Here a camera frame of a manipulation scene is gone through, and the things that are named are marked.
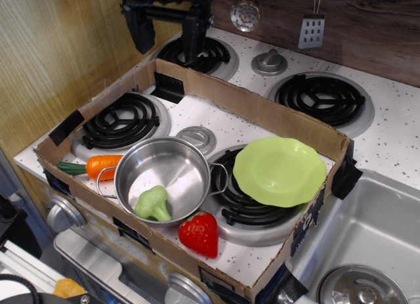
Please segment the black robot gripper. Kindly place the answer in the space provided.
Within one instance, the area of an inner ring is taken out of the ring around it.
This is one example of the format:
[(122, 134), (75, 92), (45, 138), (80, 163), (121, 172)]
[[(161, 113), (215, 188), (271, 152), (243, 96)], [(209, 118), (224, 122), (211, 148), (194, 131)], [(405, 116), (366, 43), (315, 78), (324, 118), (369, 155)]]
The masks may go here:
[[(152, 19), (182, 21), (184, 61), (193, 63), (203, 51), (207, 30), (214, 24), (213, 0), (122, 0), (121, 8), (137, 51), (146, 54), (155, 45)], [(174, 3), (189, 3), (187, 11), (169, 8)]]

